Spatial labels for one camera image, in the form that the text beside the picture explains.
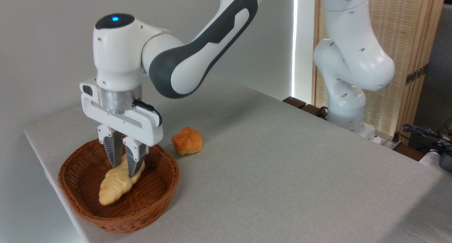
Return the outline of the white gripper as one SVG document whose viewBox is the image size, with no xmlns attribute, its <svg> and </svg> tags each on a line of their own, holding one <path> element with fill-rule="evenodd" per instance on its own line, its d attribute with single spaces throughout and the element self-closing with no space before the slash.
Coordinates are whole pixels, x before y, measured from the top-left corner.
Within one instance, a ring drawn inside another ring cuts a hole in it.
<svg viewBox="0 0 452 243">
<path fill-rule="evenodd" d="M 114 114 L 100 105 L 97 83 L 88 80 L 80 83 L 81 103 L 87 117 L 102 125 L 97 127 L 99 142 L 104 146 L 112 168 L 122 163 L 122 134 L 126 150 L 129 177 L 140 170 L 148 146 L 163 139 L 163 126 L 155 111 L 134 107 L 123 114 Z"/>
</svg>

